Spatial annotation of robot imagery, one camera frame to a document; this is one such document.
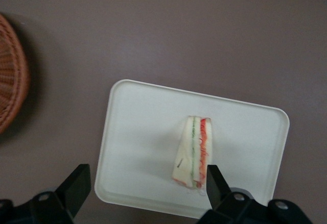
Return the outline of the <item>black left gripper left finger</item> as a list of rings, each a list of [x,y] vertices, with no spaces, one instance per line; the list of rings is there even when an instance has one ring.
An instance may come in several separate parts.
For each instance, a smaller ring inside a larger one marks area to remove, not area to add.
[[[32,198],[33,223],[74,223],[90,191],[90,165],[80,164],[55,191],[45,191]]]

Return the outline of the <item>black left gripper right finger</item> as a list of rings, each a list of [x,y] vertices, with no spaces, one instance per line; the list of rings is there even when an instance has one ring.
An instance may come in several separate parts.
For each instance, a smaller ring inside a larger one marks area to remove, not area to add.
[[[266,207],[248,191],[230,188],[216,165],[207,167],[206,193],[212,208],[197,223],[267,223]]]

